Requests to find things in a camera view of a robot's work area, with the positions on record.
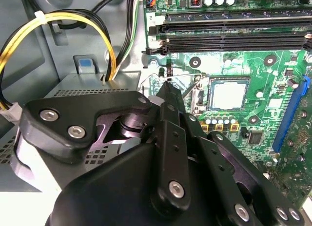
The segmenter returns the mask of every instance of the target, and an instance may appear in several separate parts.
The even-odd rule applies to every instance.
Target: silver screw
[[[299,217],[298,213],[295,212],[294,209],[289,208],[289,212],[290,212],[290,214],[292,215],[292,217],[293,217],[295,220],[300,220],[300,217]]]
[[[141,103],[146,103],[146,100],[144,98],[138,98],[138,100],[141,102]]]
[[[175,111],[175,108],[171,104],[168,104],[168,108],[173,112]]]
[[[184,188],[177,181],[171,181],[169,183],[169,190],[172,193],[172,195],[176,198],[183,198],[184,196]]]
[[[272,167],[272,162],[271,161],[269,161],[269,162],[267,162],[265,165],[267,166],[267,167]]]
[[[86,135],[86,131],[78,125],[73,125],[69,127],[68,134],[73,138],[81,139]]]
[[[59,115],[54,110],[43,110],[40,112],[40,117],[45,121],[56,121],[59,118]]]
[[[235,204],[234,206],[237,215],[245,222],[249,221],[249,214],[248,211],[241,205]]]
[[[218,133],[216,134],[216,137],[217,137],[219,140],[221,140],[221,141],[223,140],[222,135],[220,135],[220,134],[218,134]]]
[[[276,210],[277,210],[277,213],[279,214],[279,216],[283,220],[288,220],[288,216],[286,215],[286,213],[284,212],[284,210],[282,208],[277,207]]]
[[[191,119],[191,121],[196,121],[196,117],[193,115],[190,115],[190,119]]]
[[[301,111],[300,116],[301,118],[306,118],[308,116],[308,113],[306,111]]]
[[[287,141],[287,145],[290,146],[290,147],[293,147],[293,141],[292,140],[288,140]]]

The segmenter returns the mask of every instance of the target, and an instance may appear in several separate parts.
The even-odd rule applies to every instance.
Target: metal bracket
[[[150,107],[150,101],[139,92],[40,99],[26,104],[19,126],[29,144],[72,164],[81,162],[96,141],[99,116],[98,124],[105,122],[103,139],[119,116],[144,114]]]
[[[185,130],[180,127],[179,111],[169,103],[160,106],[155,128],[156,154],[152,202],[165,217],[176,217],[191,203]]]
[[[246,204],[232,175],[225,167],[217,145],[205,138],[199,121],[191,114],[182,115],[189,146],[197,155],[210,180],[209,188],[213,193],[214,209],[221,225],[262,225]]]
[[[222,155],[234,166],[233,178],[251,195],[258,219],[266,226],[303,226],[303,216],[222,133],[210,132]]]

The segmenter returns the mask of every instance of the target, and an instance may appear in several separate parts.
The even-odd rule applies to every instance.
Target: chip
[[[298,56],[292,56],[291,61],[297,61]]]
[[[180,0],[180,7],[186,7],[186,0]]]
[[[210,84],[210,110],[241,110],[244,106],[249,80],[219,79],[212,80]]]
[[[237,132],[238,128],[239,128],[238,124],[231,124],[230,131],[231,132]]]
[[[286,69],[284,76],[292,76],[293,70],[292,69]]]
[[[261,138],[263,135],[263,131],[251,131],[248,139],[249,145],[259,145],[261,142]]]
[[[216,131],[223,131],[223,124],[216,124],[215,125],[215,130]]]

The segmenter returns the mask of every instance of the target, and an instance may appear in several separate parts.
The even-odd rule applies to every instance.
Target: electrolytic capacitor
[[[287,80],[287,84],[293,89],[296,89],[299,86],[299,83],[294,81],[292,78]]]
[[[209,125],[211,123],[211,119],[208,116],[205,117],[205,123],[207,125]]]
[[[225,117],[223,117],[223,122],[224,122],[224,124],[229,124],[230,123],[230,120],[229,120],[229,118],[227,117],[227,116],[225,116]]]
[[[210,7],[214,3],[214,0],[203,0],[203,4],[206,7]]]
[[[217,120],[218,124],[223,124],[223,120],[222,120],[222,117],[221,117],[221,116],[218,116],[218,117],[216,118],[216,120]]]
[[[221,5],[224,4],[224,0],[214,0],[214,1],[215,1],[214,4],[215,4],[216,6],[221,6]]]
[[[231,124],[235,124],[236,123],[236,120],[235,120],[235,118],[233,117],[233,116],[230,116],[230,123]]]
[[[216,120],[216,117],[215,116],[212,116],[212,117],[210,117],[210,119],[211,119],[211,123],[213,124],[213,125],[215,125],[218,121]]]
[[[257,98],[262,98],[263,96],[263,92],[262,91],[258,91],[255,95]]]
[[[235,0],[225,0],[225,4],[227,6],[232,6],[233,4],[235,4]]]

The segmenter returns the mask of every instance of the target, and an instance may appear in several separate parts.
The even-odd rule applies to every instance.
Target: connector
[[[0,114],[9,122],[12,122],[13,124],[17,124],[17,122],[20,120],[22,108],[18,103],[13,103],[13,106],[10,107],[9,110],[0,111]]]

